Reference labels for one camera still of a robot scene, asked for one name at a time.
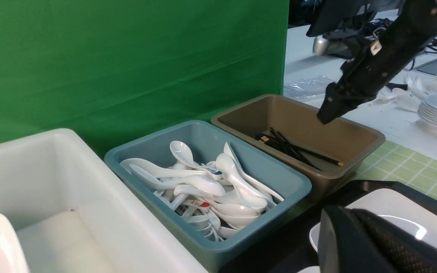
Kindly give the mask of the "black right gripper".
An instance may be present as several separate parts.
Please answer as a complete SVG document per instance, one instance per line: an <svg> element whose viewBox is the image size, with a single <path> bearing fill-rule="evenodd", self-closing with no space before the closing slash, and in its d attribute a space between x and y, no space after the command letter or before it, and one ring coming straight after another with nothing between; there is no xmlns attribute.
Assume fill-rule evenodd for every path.
<svg viewBox="0 0 437 273"><path fill-rule="evenodd" d="M328 124L373 100L430 41L431 32L426 28L392 24L343 69L336 84L329 86L317 119Z"/></svg>

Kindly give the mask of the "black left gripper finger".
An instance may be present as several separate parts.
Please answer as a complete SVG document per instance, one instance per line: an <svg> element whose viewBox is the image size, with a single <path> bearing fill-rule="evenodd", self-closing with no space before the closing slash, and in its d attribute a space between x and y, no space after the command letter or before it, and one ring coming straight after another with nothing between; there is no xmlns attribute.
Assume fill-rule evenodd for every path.
<svg viewBox="0 0 437 273"><path fill-rule="evenodd" d="M437 248L367 210L326 206L318 261L322 273L437 273Z"/></svg>

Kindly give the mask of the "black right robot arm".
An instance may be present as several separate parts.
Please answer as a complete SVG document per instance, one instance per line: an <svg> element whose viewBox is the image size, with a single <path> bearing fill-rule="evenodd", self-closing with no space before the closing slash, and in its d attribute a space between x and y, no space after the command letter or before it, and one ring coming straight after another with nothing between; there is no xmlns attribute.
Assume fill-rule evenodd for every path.
<svg viewBox="0 0 437 273"><path fill-rule="evenodd" d="M437 36L437 0L407 0L397 18L374 41L362 38L363 26L379 10L381 0L323 0L308 37L326 35L355 51L341 67L342 76L326 88L317 113L322 124L374 100Z"/></svg>

